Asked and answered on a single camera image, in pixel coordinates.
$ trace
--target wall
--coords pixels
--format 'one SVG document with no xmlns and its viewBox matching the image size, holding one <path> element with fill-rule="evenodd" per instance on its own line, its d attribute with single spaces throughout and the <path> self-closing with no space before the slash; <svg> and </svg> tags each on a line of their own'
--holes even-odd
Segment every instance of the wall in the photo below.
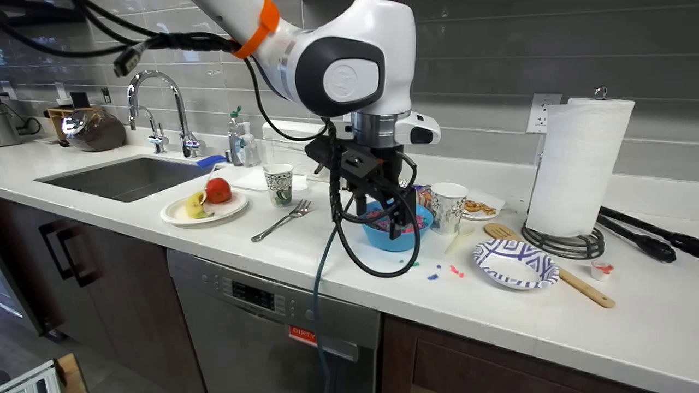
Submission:
<svg viewBox="0 0 699 393">
<path fill-rule="evenodd" d="M 188 0 L 96 0 L 109 11 L 159 31 L 221 33 Z M 277 0 L 282 15 L 306 28 L 341 13 L 350 0 Z M 542 138 L 524 135 L 535 92 L 590 96 L 607 85 L 612 96 L 638 107 L 616 172 L 699 181 L 699 2 L 697 0 L 408 0 L 417 15 L 419 52 L 415 107 L 443 127 L 430 155 L 533 164 Z M 28 28 L 61 48 L 107 46 L 92 26 Z M 87 90 L 100 103 L 107 87 L 125 116 L 125 79 L 111 59 L 68 61 L 20 48 L 4 35 L 0 81 L 20 87 L 37 107 L 55 103 L 55 83 Z M 140 68 L 168 72 L 183 90 L 197 131 L 225 131 L 227 111 L 253 109 L 251 81 L 240 61 L 208 52 L 149 52 Z M 164 85 L 149 81 L 142 103 L 166 127 L 177 127 Z M 264 92 L 277 118 L 312 114 Z"/>
</svg>

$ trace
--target cabinet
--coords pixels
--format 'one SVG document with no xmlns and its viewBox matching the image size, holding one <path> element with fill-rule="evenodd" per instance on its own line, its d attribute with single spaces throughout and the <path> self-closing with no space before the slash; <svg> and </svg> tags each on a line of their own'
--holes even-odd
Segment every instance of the cabinet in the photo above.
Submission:
<svg viewBox="0 0 699 393">
<path fill-rule="evenodd" d="M 0 236 L 44 328 L 166 391 L 203 391 L 162 247 L 7 201 Z"/>
<path fill-rule="evenodd" d="M 631 393 L 636 389 L 568 367 L 384 319 L 382 393 Z"/>
</svg>

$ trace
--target tongs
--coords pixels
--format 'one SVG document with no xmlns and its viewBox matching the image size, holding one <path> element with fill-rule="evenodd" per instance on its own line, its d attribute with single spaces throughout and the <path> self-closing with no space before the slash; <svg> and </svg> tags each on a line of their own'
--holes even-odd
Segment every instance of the tongs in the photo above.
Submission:
<svg viewBox="0 0 699 393">
<path fill-rule="evenodd" d="M 612 218 L 620 221 L 620 223 L 627 223 L 627 225 L 633 225 L 633 227 L 640 227 L 644 231 L 651 231 L 651 234 L 668 240 L 673 247 L 699 258 L 699 238 L 655 227 L 651 223 L 644 223 L 644 221 L 640 221 L 636 216 L 627 216 L 627 214 L 616 212 L 616 210 L 609 210 L 605 205 L 601 207 L 596 223 L 609 227 L 618 236 L 629 238 L 631 242 L 638 245 L 640 251 L 644 251 L 647 255 L 651 255 L 651 258 L 655 258 L 660 262 L 675 262 L 677 260 L 675 249 L 671 245 L 666 245 L 666 242 L 662 242 L 657 238 L 651 238 L 651 236 L 633 234 L 633 231 L 625 229 L 623 225 L 614 223 Z"/>
</svg>

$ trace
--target fork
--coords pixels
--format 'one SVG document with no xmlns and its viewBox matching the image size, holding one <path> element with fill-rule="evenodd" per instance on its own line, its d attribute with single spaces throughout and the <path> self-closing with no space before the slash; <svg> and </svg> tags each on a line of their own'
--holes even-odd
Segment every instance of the fork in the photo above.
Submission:
<svg viewBox="0 0 699 393">
<path fill-rule="evenodd" d="M 277 227 L 286 225 L 288 221 L 301 218 L 310 212 L 310 201 L 301 199 L 286 216 L 282 216 L 275 225 L 271 225 L 269 229 L 256 234 L 251 240 L 253 242 L 262 242 L 262 238 L 266 238 L 271 231 L 275 231 Z"/>
</svg>

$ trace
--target small bowl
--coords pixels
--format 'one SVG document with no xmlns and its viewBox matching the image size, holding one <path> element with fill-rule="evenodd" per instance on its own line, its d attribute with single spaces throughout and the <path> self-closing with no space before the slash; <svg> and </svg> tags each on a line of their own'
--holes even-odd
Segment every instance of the small bowl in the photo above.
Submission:
<svg viewBox="0 0 699 393">
<path fill-rule="evenodd" d="M 367 205 L 367 214 L 380 212 L 380 210 L 382 207 L 376 201 L 371 201 Z M 433 227 L 433 214 L 422 205 L 415 207 L 415 214 L 422 216 L 422 221 L 424 221 L 422 227 L 419 227 L 419 238 L 424 238 L 428 227 Z M 391 251 L 391 253 L 402 253 L 402 251 L 408 251 L 408 249 L 415 247 L 415 234 L 413 231 L 404 231 L 402 236 L 391 240 L 389 231 L 384 231 L 384 229 L 378 229 L 374 225 L 363 225 L 363 227 L 365 227 L 365 234 L 367 234 L 369 242 L 376 249 Z"/>
<path fill-rule="evenodd" d="M 559 282 L 550 255 L 520 240 L 489 240 L 474 251 L 476 266 L 494 282 L 516 290 L 542 290 Z"/>
</svg>

